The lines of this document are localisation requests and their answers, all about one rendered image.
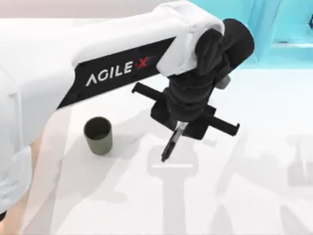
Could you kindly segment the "light blue rack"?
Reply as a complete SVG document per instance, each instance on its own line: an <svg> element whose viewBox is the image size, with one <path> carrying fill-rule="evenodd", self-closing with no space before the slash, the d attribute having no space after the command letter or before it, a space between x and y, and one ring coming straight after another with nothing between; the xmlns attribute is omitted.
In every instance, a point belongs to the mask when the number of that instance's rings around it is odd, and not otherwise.
<svg viewBox="0 0 313 235"><path fill-rule="evenodd" d="M190 0L250 30L253 54L242 69L313 69L313 0Z"/></svg>

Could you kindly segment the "dark olive cup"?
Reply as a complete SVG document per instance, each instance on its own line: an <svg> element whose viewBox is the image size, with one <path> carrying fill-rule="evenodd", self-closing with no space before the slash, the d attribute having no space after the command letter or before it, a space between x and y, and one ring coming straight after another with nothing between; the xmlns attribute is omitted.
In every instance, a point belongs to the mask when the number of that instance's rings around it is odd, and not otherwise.
<svg viewBox="0 0 313 235"><path fill-rule="evenodd" d="M108 154L113 145L112 124L105 117L89 119L83 128L83 133L90 151L98 156Z"/></svg>

